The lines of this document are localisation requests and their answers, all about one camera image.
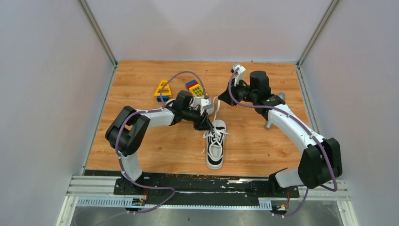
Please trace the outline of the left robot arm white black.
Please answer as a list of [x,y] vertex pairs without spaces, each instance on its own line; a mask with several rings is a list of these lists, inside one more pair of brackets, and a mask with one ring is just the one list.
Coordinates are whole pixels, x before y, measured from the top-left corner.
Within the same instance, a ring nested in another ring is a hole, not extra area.
[[208,114],[213,109],[208,97],[195,97],[184,90],[157,109],[139,110],[125,106],[109,126],[105,138],[115,149],[123,177],[128,179],[126,189],[132,194],[140,194],[144,189],[137,151],[148,129],[173,126],[186,120],[193,123],[195,130],[207,131],[211,129]]

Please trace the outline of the white shoelace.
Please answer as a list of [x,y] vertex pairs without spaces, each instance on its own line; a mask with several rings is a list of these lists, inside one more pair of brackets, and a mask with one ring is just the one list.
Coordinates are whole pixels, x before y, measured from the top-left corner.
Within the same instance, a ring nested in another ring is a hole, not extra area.
[[202,138],[207,140],[207,152],[213,159],[218,159],[223,156],[224,143],[227,135],[227,126],[223,120],[217,119],[217,113],[220,110],[221,101],[218,99],[211,129],[206,131]]

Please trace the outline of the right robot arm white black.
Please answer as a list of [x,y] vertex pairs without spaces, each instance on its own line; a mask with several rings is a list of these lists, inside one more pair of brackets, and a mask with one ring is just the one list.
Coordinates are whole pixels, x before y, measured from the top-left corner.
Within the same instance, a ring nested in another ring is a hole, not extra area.
[[250,82],[242,79],[243,72],[231,70],[226,91],[219,100],[231,105],[253,108],[267,123],[277,126],[301,153],[297,167],[282,169],[270,175],[269,191],[282,196],[288,187],[321,186],[337,191],[336,179],[343,173],[341,148],[335,138],[325,138],[302,122],[289,108],[281,94],[273,94],[265,71],[250,73]]

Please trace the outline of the black white sneaker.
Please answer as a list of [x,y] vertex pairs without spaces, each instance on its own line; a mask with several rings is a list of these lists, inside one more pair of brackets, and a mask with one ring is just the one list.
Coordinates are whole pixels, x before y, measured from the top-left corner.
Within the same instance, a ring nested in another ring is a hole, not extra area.
[[224,144],[227,132],[227,126],[223,120],[215,120],[212,129],[203,134],[206,139],[206,165],[212,170],[218,170],[223,165]]

